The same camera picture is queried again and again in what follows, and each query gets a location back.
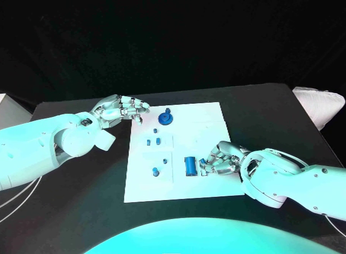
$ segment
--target cable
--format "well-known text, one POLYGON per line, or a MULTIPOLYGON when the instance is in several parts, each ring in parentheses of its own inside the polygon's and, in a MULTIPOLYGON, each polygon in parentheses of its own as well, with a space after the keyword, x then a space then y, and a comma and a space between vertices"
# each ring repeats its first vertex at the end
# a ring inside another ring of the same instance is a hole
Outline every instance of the cable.
POLYGON ((36 182, 36 179, 31 181, 31 183, 27 185, 27 187, 23 189, 23 191, 2 204, 2 205, 0 205, 0 208, 5 205, 5 204, 8 204, 8 202, 11 202, 17 197, 18 197, 18 195, 25 191, 25 189, 28 189, 28 187, 31 186, 31 184, 36 182))
POLYGON ((324 217, 327 218, 327 221, 328 221, 330 225, 333 226, 333 228, 340 232, 340 230, 337 229, 337 227, 336 227, 334 224, 331 223, 331 221, 330 221, 327 215, 324 215, 324 217))
POLYGON ((40 181, 40 180, 41 180, 41 176, 40 176, 38 179, 37 179, 37 183, 36 183, 36 185, 34 185, 34 188, 33 188, 33 190, 30 191, 30 194, 27 195, 24 201, 20 203, 20 205, 18 205, 17 208, 12 210, 12 212, 0 220, 0 223, 12 215, 12 213, 15 212, 15 210, 18 209, 18 207, 20 207, 20 206, 24 204, 24 202, 27 201, 27 199, 28 199, 31 193, 33 193, 34 190, 36 190, 36 187, 37 187, 37 184, 38 184, 38 181, 40 181))

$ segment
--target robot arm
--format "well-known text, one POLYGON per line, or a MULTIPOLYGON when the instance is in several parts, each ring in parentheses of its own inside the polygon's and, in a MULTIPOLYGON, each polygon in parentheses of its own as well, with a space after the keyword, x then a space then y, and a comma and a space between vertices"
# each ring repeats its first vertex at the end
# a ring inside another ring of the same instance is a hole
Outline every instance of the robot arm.
POLYGON ((308 166, 274 150, 249 152, 220 141, 200 168, 220 175, 240 174, 243 193, 263 205, 279 208, 287 198, 313 213, 346 221, 346 169, 308 166))
POLYGON ((93 145, 108 150, 115 137, 103 130, 121 119, 141 125, 148 104, 112 95, 90 112, 63 114, 0 130, 0 191, 15 187, 89 152, 93 145))

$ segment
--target table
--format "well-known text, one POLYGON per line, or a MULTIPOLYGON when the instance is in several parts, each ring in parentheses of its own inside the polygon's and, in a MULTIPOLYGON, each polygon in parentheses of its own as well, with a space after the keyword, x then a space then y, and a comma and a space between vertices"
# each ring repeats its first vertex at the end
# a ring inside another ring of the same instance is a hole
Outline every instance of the table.
MULTIPOLYGON (((232 142, 249 150, 274 148, 308 164, 340 167, 337 157, 284 84, 135 97, 151 106, 219 102, 232 142)), ((41 103, 31 120, 89 111, 98 100, 41 103)), ((289 199, 279 209, 266 207, 246 195, 124 203, 129 126, 131 122, 124 121, 108 129, 116 136, 109 151, 93 148, 85 156, 69 160, 44 175, 33 196, 0 224, 0 253, 80 253, 125 230, 180 217, 243 220, 304 237, 336 234, 326 218, 289 199)), ((0 218, 11 211, 11 206, 7 209, 0 218)), ((346 222, 333 221, 346 232, 346 222)))

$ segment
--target black curtain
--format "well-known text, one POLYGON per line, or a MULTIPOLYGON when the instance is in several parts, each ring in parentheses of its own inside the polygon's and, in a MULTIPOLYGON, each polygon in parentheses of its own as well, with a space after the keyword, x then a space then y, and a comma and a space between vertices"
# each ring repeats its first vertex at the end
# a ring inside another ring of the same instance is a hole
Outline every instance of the black curtain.
POLYGON ((265 82, 346 97, 346 1, 0 2, 0 92, 30 111, 265 82))

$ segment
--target robotic hand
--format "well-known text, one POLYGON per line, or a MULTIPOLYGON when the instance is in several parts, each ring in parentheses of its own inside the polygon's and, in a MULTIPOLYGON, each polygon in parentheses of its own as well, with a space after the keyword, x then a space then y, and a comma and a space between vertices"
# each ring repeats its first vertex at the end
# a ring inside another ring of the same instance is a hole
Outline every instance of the robotic hand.
POLYGON ((141 125, 148 104, 112 95, 90 112, 63 114, 0 130, 0 191, 15 187, 89 152, 93 145, 108 150, 115 137, 103 130, 122 119, 141 125))
POLYGON ((239 173, 243 193, 263 205, 279 208, 291 198, 313 213, 346 221, 344 168, 308 166, 284 152, 250 152, 226 141, 200 159, 200 168, 219 175, 239 173))

